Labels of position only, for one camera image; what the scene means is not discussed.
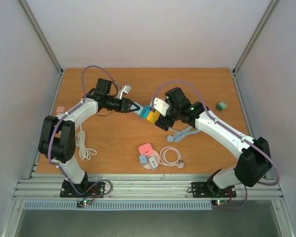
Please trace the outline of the light blue power strip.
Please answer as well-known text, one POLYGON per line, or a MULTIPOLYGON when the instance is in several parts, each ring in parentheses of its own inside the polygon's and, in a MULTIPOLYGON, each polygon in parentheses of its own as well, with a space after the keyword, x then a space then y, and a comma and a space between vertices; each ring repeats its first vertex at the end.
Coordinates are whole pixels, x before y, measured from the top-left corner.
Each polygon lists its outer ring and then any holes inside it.
POLYGON ((133 110, 133 112, 136 113, 137 115, 140 115, 140 112, 142 109, 143 109, 143 106, 137 102, 134 102, 133 105, 131 106, 131 110, 133 110))

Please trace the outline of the yellow cube socket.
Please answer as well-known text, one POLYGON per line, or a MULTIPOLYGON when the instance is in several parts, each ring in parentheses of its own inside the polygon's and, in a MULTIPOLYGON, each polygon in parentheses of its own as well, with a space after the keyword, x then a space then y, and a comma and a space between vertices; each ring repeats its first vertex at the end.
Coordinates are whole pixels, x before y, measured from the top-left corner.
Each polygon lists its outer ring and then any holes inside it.
POLYGON ((155 124, 160 117, 160 112, 158 111, 150 111, 146 117, 146 120, 155 124))

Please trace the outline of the mint green usb charger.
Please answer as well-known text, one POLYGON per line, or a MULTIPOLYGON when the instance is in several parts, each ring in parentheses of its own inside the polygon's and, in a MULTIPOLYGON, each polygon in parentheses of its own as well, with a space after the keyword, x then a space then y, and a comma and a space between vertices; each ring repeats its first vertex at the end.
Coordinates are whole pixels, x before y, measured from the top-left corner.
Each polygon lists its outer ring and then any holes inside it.
POLYGON ((218 111, 223 111, 226 108, 227 108, 227 104, 225 102, 223 102, 223 101, 216 104, 216 109, 218 111))

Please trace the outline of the teal plug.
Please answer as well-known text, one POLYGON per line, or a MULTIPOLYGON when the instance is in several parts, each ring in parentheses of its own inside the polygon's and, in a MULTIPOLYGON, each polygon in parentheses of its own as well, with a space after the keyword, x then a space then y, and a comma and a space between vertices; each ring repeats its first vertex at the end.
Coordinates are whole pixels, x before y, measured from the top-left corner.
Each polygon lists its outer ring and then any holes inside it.
POLYGON ((143 107, 143 109, 140 112, 140 117, 143 119, 146 119, 149 115, 149 113, 151 112, 151 106, 146 105, 143 107))

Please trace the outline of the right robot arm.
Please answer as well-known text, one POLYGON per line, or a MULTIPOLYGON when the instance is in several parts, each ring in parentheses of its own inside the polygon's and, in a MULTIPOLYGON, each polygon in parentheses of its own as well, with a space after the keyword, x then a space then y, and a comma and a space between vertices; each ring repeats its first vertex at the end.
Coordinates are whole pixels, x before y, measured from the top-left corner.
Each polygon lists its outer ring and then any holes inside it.
POLYGON ((186 123, 214 138, 237 159, 235 166, 219 169, 207 179, 207 190, 212 196, 233 185, 253 187, 273 167, 264 138, 242 134, 218 118, 202 100, 190 103, 179 87, 167 91, 165 96, 153 97, 151 102, 153 109, 160 112, 156 126, 168 130, 176 121, 186 123))

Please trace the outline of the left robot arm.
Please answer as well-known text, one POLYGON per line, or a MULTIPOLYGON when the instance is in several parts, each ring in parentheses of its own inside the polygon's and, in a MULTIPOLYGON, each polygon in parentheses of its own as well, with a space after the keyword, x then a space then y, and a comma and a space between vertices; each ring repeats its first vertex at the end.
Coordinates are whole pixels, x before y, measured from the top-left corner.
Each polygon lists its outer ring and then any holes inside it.
POLYGON ((95 88, 67 112, 54 117, 47 116, 42 125, 38 151, 47 157, 51 165, 63 173, 65 183, 79 197, 89 192, 87 173, 80 167, 74 157, 76 142, 75 132, 87 119, 96 115, 101 109, 118 113, 140 112, 142 106, 123 97, 131 87, 126 85, 117 91, 117 95, 109 95, 112 82, 98 79, 95 88))

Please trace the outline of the coral pink plug adapter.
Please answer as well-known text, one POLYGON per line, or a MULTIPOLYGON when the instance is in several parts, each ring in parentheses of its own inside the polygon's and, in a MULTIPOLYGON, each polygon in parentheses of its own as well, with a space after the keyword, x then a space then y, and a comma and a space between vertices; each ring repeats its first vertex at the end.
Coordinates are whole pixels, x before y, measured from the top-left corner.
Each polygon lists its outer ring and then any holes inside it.
POLYGON ((140 155, 148 156, 153 153, 153 148, 150 143, 142 144, 138 147, 140 155))

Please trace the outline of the round pink socket base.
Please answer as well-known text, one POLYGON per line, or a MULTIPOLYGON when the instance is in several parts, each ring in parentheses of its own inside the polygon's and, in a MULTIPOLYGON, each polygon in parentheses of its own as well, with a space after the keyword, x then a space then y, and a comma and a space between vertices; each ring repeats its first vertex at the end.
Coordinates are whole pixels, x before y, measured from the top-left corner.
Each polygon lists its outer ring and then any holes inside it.
POLYGON ((156 171, 160 164, 160 155, 157 151, 153 151, 151 154, 145 156, 139 156, 140 165, 147 170, 156 171))

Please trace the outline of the white grey plug adapter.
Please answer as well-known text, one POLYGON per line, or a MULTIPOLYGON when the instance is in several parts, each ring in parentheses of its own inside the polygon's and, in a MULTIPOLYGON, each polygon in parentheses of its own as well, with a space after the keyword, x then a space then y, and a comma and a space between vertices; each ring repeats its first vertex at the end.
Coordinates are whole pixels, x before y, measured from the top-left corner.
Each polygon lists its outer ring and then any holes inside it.
POLYGON ((158 168, 158 162, 157 162, 157 160, 155 159, 155 157, 150 157, 150 158, 148 159, 148 161, 149 161, 149 164, 150 164, 150 166, 151 166, 151 170, 152 170, 152 171, 155 171, 155 170, 158 168))

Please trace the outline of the blue plug adapter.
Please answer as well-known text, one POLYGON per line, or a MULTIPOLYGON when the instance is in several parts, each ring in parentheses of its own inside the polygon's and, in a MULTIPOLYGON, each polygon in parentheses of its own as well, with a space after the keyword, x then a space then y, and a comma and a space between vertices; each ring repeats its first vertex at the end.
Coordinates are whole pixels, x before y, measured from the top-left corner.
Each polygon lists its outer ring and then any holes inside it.
POLYGON ((145 165, 147 165, 147 163, 148 163, 148 160, 147 160, 147 158, 146 158, 145 155, 140 155, 140 156, 139 156, 139 160, 140 160, 140 164, 141 164, 142 166, 145 166, 145 165))

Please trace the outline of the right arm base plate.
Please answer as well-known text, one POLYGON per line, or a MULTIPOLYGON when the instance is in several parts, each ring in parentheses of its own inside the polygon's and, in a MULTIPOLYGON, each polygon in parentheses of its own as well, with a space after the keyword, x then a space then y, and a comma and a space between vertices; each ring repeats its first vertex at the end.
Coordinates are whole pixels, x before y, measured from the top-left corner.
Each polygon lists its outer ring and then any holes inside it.
POLYGON ((235 198, 237 197, 235 187, 229 186, 225 189, 219 189, 211 186, 207 182, 192 182, 192 195, 194 198, 235 198))

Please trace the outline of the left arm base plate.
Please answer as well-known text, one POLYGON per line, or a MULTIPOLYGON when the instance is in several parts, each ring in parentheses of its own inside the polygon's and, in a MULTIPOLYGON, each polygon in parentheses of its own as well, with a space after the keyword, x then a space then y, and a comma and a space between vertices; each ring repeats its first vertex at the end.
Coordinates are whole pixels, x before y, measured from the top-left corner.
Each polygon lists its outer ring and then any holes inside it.
POLYGON ((89 191, 87 191, 94 182, 82 182, 81 184, 74 184, 74 187, 78 192, 72 187, 72 185, 68 181, 64 181, 60 190, 61 198, 84 198, 94 195, 103 195, 105 190, 105 183, 100 182, 93 186, 89 191))

